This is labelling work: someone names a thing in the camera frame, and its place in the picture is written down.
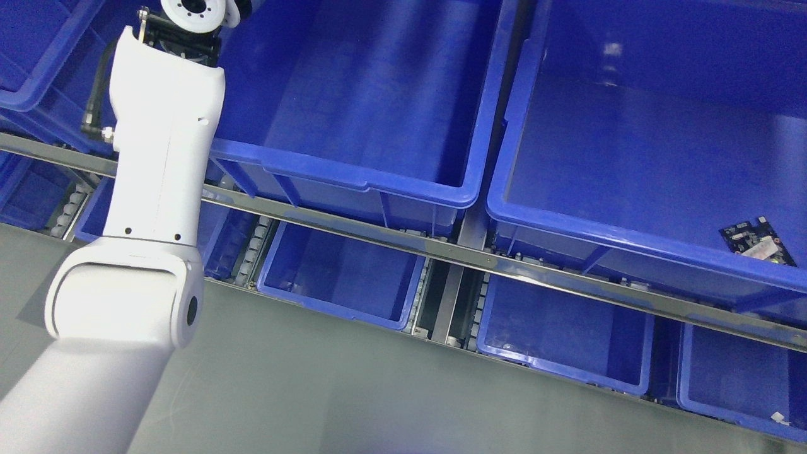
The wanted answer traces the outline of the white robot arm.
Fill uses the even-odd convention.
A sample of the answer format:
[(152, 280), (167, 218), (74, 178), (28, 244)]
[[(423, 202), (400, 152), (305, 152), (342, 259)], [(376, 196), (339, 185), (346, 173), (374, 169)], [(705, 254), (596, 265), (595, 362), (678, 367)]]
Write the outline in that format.
[(259, 1), (162, 1), (101, 64), (115, 126), (90, 100), (83, 131), (118, 154), (103, 233), (70, 253), (44, 299), (53, 342), (2, 400), (3, 453), (124, 453), (204, 301), (198, 226), (226, 80), (222, 28)]

